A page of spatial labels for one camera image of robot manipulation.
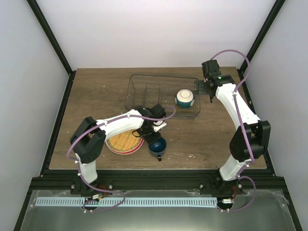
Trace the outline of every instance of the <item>white and teal bowl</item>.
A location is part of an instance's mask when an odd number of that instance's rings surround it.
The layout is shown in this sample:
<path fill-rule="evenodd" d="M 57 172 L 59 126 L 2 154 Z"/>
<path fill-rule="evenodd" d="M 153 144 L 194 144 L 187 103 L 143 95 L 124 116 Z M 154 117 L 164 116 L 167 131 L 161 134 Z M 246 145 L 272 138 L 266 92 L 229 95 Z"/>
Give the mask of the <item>white and teal bowl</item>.
<path fill-rule="evenodd" d="M 194 95 L 190 90 L 182 89 L 177 93 L 175 103 L 181 108 L 190 108 L 194 104 Z"/>

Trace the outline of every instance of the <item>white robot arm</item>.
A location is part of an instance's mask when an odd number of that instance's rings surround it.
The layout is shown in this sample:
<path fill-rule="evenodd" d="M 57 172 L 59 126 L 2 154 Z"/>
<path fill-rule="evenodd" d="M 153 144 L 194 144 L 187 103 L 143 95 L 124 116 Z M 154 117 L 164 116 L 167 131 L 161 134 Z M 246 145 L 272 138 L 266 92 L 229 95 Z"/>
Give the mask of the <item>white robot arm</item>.
<path fill-rule="evenodd" d="M 221 74 L 216 60 L 204 62 L 202 67 L 205 77 L 205 88 L 210 96 L 210 101 L 212 102 L 212 99 L 216 96 L 222 102 L 236 129 L 230 142 L 231 155 L 227 162 L 219 169 L 223 181 L 235 180 L 245 167 L 248 167 L 249 163 L 252 162 L 235 107 L 233 94 L 236 85 L 230 75 Z M 268 121 L 261 121 L 250 110 L 238 91 L 236 92 L 236 101 L 254 158 L 257 159 L 267 151 L 270 138 L 270 124 Z"/>
<path fill-rule="evenodd" d="M 99 127 L 99 129 L 93 131 L 92 137 L 89 135 L 85 136 L 73 148 L 76 157 L 79 160 L 80 172 L 85 181 L 92 183 L 97 179 L 96 159 L 100 155 L 103 144 L 106 140 L 122 132 L 134 129 L 148 143 L 153 143 L 160 137 L 158 131 L 167 124 L 164 121 L 155 122 L 146 120 L 141 118 L 141 116 L 163 118 L 165 115 L 165 110 L 157 104 L 151 109 L 141 106 L 136 107 L 125 114 L 104 120 L 98 119 L 95 121 L 92 117 L 85 118 L 72 136 L 70 140 L 71 144 L 83 132 L 93 126 L 104 123 L 104 125 Z"/>

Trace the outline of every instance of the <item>white enclosure wall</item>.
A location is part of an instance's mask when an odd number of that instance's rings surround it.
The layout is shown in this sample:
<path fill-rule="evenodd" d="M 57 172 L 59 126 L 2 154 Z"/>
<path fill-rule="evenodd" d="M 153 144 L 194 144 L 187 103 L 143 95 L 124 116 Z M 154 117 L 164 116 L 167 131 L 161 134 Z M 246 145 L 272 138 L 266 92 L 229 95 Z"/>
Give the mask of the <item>white enclosure wall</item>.
<path fill-rule="evenodd" d="M 0 3 L 0 230 L 13 230 L 68 75 L 25 0 Z"/>
<path fill-rule="evenodd" d="M 252 60 L 248 87 L 271 123 L 269 153 L 308 230 L 308 1 L 286 1 Z"/>
<path fill-rule="evenodd" d="M 38 0 L 72 69 L 200 66 L 248 53 L 275 0 Z M 237 55 L 219 63 L 240 66 Z"/>

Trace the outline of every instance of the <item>wooden table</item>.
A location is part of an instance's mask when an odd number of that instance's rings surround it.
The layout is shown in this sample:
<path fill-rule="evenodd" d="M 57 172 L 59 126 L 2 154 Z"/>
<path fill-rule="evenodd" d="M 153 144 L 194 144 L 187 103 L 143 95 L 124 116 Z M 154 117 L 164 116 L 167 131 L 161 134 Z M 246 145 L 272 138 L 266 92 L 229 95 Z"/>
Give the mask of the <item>wooden table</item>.
<path fill-rule="evenodd" d="M 223 74 L 239 77 L 235 67 L 222 67 Z M 124 102 L 129 77 L 132 74 L 168 74 L 203 79 L 200 67 L 181 68 L 107 68 L 78 69 L 61 124 L 50 169 L 75 169 L 76 164 L 66 158 L 69 139 L 81 123 L 110 118 L 126 112 Z M 217 98 L 210 103 L 208 95 L 201 95 L 201 112 L 195 119 L 170 119 L 161 131 L 167 141 L 163 160 L 158 162 L 148 153 L 145 143 L 137 152 L 119 155 L 106 146 L 96 160 L 98 169 L 210 169 L 221 167 L 230 156 L 229 142 L 235 133 L 234 124 Z M 266 168 L 264 158 L 252 168 Z"/>

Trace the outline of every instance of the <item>metal tray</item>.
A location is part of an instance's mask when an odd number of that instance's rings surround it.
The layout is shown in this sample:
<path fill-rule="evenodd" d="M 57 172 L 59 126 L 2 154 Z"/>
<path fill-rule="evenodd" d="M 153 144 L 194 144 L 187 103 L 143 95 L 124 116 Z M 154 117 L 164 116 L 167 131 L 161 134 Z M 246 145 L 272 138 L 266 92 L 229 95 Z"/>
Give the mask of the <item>metal tray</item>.
<path fill-rule="evenodd" d="M 199 79 L 163 75 L 131 75 L 125 108 L 131 110 L 139 105 L 151 108 L 159 103 L 164 108 L 175 106 L 177 109 L 175 117 L 195 118 L 200 112 L 200 96 L 195 92 L 196 80 Z M 180 108 L 176 105 L 175 96 L 181 89 L 189 89 L 194 93 L 195 103 L 192 107 Z M 172 112 L 172 109 L 166 109 L 167 115 Z"/>

